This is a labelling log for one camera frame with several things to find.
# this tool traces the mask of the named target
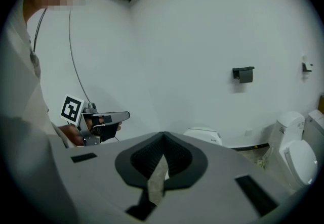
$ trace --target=neck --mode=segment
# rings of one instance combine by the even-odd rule
[[[25,19],[25,22],[27,24],[27,21],[29,18],[35,14],[39,8],[35,5],[35,0],[24,0],[23,3],[23,16]]]

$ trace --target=brown box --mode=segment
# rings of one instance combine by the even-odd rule
[[[324,114],[324,95],[319,98],[318,110]]]

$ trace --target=wall outlet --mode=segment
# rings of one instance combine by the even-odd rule
[[[246,129],[246,131],[245,131],[245,137],[247,137],[247,136],[251,136],[252,135],[252,129]]]

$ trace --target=wall-mounted holder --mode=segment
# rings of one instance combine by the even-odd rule
[[[239,83],[251,83],[253,81],[254,67],[233,68],[233,78],[239,79]]]
[[[313,64],[303,62],[303,72],[312,72]]]

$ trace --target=person's hand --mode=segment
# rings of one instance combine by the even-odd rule
[[[89,130],[92,128],[92,121],[91,119],[86,120],[86,124]],[[118,129],[120,130],[121,127],[121,122],[119,123]],[[77,130],[77,128],[70,124],[70,125],[64,125],[59,127],[59,129],[67,136],[67,138],[75,145],[77,146],[83,146],[83,141],[82,141],[82,136],[80,135],[80,132]]]

